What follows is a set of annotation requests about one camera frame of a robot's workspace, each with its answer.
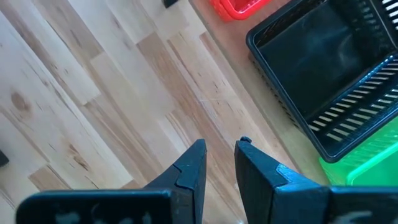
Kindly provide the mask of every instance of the hardwood flooring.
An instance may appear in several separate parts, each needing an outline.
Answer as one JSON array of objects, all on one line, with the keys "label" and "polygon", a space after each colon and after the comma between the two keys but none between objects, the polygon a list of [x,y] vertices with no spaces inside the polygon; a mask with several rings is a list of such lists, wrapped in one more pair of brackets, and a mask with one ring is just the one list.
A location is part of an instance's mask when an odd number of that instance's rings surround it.
[{"label": "hardwood flooring", "polygon": [[41,190],[140,188],[198,138],[204,222],[246,222],[235,140],[295,169],[248,96],[187,0],[0,0],[0,223]]}]

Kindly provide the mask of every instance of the black plastic part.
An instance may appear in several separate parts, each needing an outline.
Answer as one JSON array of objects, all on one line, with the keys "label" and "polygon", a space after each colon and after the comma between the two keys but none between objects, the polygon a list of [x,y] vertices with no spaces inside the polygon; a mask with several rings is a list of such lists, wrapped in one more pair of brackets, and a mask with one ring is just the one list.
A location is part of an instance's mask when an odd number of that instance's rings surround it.
[{"label": "black plastic part", "polygon": [[178,0],[162,0],[164,7],[168,8],[176,3]]},{"label": "black plastic part", "polygon": [[16,223],[201,223],[206,144],[197,140],[163,174],[140,190],[66,190],[35,194],[17,209]]},{"label": "black plastic part", "polygon": [[246,141],[235,145],[239,191],[250,224],[394,223],[398,188],[327,187]]},{"label": "black plastic part", "polygon": [[0,151],[0,167],[7,165],[9,162],[8,158],[4,153]]},{"label": "black plastic part", "polygon": [[387,10],[397,2],[292,0],[248,33],[254,64],[327,162],[397,114],[398,32]]}]

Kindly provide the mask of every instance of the black plastic basket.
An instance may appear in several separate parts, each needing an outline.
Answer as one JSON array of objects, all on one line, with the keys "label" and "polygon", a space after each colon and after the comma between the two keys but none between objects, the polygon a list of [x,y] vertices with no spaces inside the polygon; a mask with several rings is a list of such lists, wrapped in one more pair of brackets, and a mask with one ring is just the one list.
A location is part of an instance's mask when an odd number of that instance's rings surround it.
[{"label": "black plastic basket", "polygon": [[396,23],[398,0],[292,0],[249,32],[253,62],[324,160],[397,114]]}]

